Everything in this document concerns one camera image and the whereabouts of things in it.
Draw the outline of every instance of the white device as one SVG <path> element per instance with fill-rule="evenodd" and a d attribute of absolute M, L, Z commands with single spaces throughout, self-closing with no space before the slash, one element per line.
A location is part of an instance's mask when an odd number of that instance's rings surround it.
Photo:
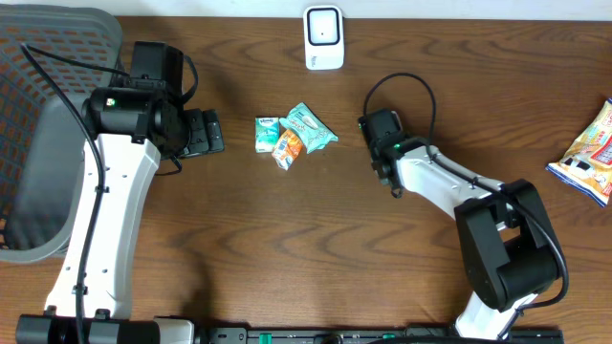
<path fill-rule="evenodd" d="M 337 6 L 311 6 L 304 11 L 304 46 L 309 70 L 333 70 L 344 63 L 342 11 Z"/>

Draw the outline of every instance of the chip bag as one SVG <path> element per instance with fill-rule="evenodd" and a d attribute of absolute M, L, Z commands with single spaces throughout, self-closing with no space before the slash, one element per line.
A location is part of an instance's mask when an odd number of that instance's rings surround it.
<path fill-rule="evenodd" d="M 549 163 L 564 183 L 605 206 L 612 193 L 612 98 L 608 99 L 593 123 L 574 140 L 559 162 Z"/>

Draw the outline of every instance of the black cable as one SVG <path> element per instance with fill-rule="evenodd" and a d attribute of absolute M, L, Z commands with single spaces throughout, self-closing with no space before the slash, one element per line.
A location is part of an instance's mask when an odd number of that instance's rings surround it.
<path fill-rule="evenodd" d="M 176 170 L 171 171 L 171 172 L 165 172 L 165 173 L 156 173 L 155 175 L 158 177 L 162 177 L 162 176 L 172 176 L 175 174 L 179 174 L 181 173 L 181 171 L 183 171 L 183 164 L 181 163 L 181 161 L 179 161 L 176 156 L 172 156 L 170 157 L 170 159 L 172 160 L 172 162 L 174 162 L 174 165 L 176 166 Z"/>
<path fill-rule="evenodd" d="M 431 97 L 431 123 L 429 124 L 429 144 L 431 144 L 433 142 L 433 129 L 436 124 L 436 112 L 437 112 L 436 97 L 433 95 L 433 91 L 431 90 L 431 87 L 429 87 L 429 85 L 418 75 L 414 75 L 412 73 L 400 72 L 400 73 L 394 73 L 392 75 L 387 75 L 383 77 L 379 82 L 376 83 L 376 85 L 374 85 L 374 87 L 372 87 L 372 89 L 367 93 L 367 96 L 365 96 L 365 101 L 363 102 L 363 115 L 367 116 L 367 103 L 370 101 L 370 98 L 372 97 L 376 89 L 378 89 L 379 86 L 384 84 L 388 79 L 396 77 L 396 76 L 407 76 L 413 79 L 417 79 L 427 89 L 427 92 L 429 93 L 429 97 Z"/>
<path fill-rule="evenodd" d="M 195 91 L 198 89 L 198 71 L 196 71 L 195 66 L 193 65 L 193 61 L 191 61 L 191 58 L 189 56 L 183 54 L 183 59 L 187 62 L 187 64 L 189 65 L 189 69 L 193 74 L 193 85 L 191 85 L 189 91 L 187 91 L 184 95 L 181 96 L 181 102 L 183 104 L 186 104 L 193 97 L 193 95 L 195 95 Z"/>
<path fill-rule="evenodd" d="M 83 133 L 83 136 L 85 136 L 85 140 L 87 141 L 87 143 L 89 144 L 89 147 L 92 150 L 94 160 L 96 161 L 96 168 L 98 170 L 98 186 L 96 187 L 95 190 L 93 190 L 94 192 L 96 192 L 96 198 L 94 200 L 94 206 L 92 208 L 92 215 L 91 215 L 91 218 L 89 219 L 89 225 L 87 226 L 87 233 L 85 235 L 85 241 L 83 242 L 83 250 L 80 255 L 80 261 L 78 263 L 78 272 L 76 275 L 76 288 L 75 288 L 76 333 L 77 333 L 78 343 L 86 344 L 87 341 L 86 341 L 85 332 L 83 329 L 83 317 L 84 317 L 83 316 L 84 314 L 84 308 L 83 308 L 84 288 L 83 287 L 84 287 L 84 281 L 85 281 L 85 268 L 87 266 L 87 258 L 89 256 L 89 249 L 91 247 L 92 239 L 94 237 L 94 228 L 96 226 L 96 221 L 98 219 L 99 208 L 102 202 L 102 195 L 105 189 L 104 187 L 104 165 L 102 164 L 102 158 L 99 154 L 98 148 L 96 147 L 96 143 L 94 139 L 92 138 L 92 136 L 90 135 L 89 131 L 87 130 L 85 122 L 83 121 L 83 118 L 81 118 L 77 108 L 70 101 L 70 99 L 68 99 L 66 95 L 61 91 L 59 86 L 55 84 L 53 79 L 43 70 L 40 64 L 36 62 L 32 54 L 30 53 L 30 50 L 32 50 L 33 52 L 43 54 L 42 51 L 36 48 L 30 47 L 28 44 L 25 44 L 25 43 L 21 44 L 21 52 L 23 53 L 23 55 L 26 56 L 28 61 L 30 61 L 32 66 L 36 69 L 36 71 L 40 74 L 40 76 L 42 76 L 42 78 L 47 82 L 47 84 L 51 86 L 51 88 L 54 90 L 57 96 L 61 99 L 64 105 L 66 105 L 71 115 L 75 119 L 76 124 L 78 124 L 78 127 Z"/>
<path fill-rule="evenodd" d="M 509 204 L 515 211 L 517 211 L 519 214 L 521 214 L 523 217 L 525 217 L 527 220 L 531 221 L 535 225 L 535 228 L 537 229 L 537 231 L 544 237 L 544 239 L 550 246 L 551 250 L 553 251 L 553 255 L 555 256 L 555 260 L 558 265 L 558 271 L 560 272 L 560 277 L 562 280 L 561 290 L 559 291 L 557 296 L 551 298 L 550 300 L 541 301 L 541 302 L 537 302 L 534 304 L 521 305 L 517 307 L 513 314 L 513 318 L 511 319 L 511 321 L 506 325 L 504 330 L 498 335 L 499 339 L 503 339 L 508 333 L 508 331 L 510 330 L 510 328 L 513 326 L 518 316 L 521 315 L 525 310 L 552 306 L 560 302 L 565 297 L 565 295 L 567 294 L 567 291 L 569 290 L 569 272 L 567 270 L 567 264 L 565 262 L 565 257 L 563 256 L 563 252 L 560 246 L 558 246 L 553 241 L 551 236 L 548 234 L 548 232 L 544 229 L 542 224 L 537 220 L 536 216 L 534 216 L 534 214 L 529 209 L 515 202 L 513 199 L 508 197 L 503 192 L 500 192 L 499 190 L 495 190 L 479 182 L 478 178 L 469 178 L 467 176 L 462 175 L 460 172 L 455 171 L 454 169 L 444 165 L 442 162 L 440 162 L 437 159 L 437 154 L 431 153 L 430 146 L 431 146 L 432 139 L 433 139 L 433 128 L 434 128 L 435 119 L 436 119 L 436 100 L 435 100 L 435 96 L 433 92 L 431 91 L 431 87 L 429 87 L 429 85 L 422 78 L 420 78 L 417 75 L 411 74 L 411 73 L 395 73 L 392 75 L 385 76 L 383 79 L 381 79 L 381 81 L 377 82 L 376 85 L 374 85 L 374 87 L 368 92 L 367 96 L 365 97 L 365 102 L 363 103 L 363 115 L 367 116 L 367 104 L 368 104 L 370 97 L 372 97 L 372 94 L 374 94 L 374 91 L 376 91 L 376 89 L 379 86 L 381 86 L 385 81 L 395 76 L 408 76 L 408 77 L 415 78 L 421 81 L 421 83 L 425 86 L 425 88 L 429 92 L 429 95 L 431 97 L 431 105 L 433 109 L 433 112 L 431 114 L 431 124 L 429 124 L 429 138 L 428 139 L 420 138 L 420 142 L 425 146 L 426 152 L 429 158 L 432 161 L 436 162 L 440 167 L 447 170 L 449 173 L 457 176 L 458 178 L 461 178 L 462 180 L 468 183 L 472 183 L 473 185 L 476 185 L 482 188 L 483 190 L 490 192 L 491 194 L 501 197 L 506 204 Z"/>
<path fill-rule="evenodd" d="M 93 65 L 93 64 L 89 64 L 89 63 L 75 61 L 75 60 L 70 59 L 70 58 L 66 58 L 66 57 L 62 57 L 62 56 L 56 55 L 56 54 L 51 54 L 49 52 L 45 52 L 44 50 L 40 50 L 40 49 L 32 47 L 32 46 L 30 46 L 28 44 L 26 44 L 26 45 L 28 46 L 28 49 L 30 51 L 32 51 L 32 52 L 35 52 L 35 53 L 47 56 L 47 57 L 52 58 L 52 59 L 56 59 L 56 60 L 64 62 L 64 63 L 71 64 L 73 66 L 78 66 L 78 67 L 87 68 L 87 69 L 96 70 L 96 71 L 101 71 L 101 72 L 108 72 L 108 73 L 112 73 L 112 74 L 116 74 L 116 75 L 130 76 L 129 73 L 126 73 L 124 71 L 116 70 L 116 69 L 113 69 L 113 68 L 101 67 L 101 66 Z"/>

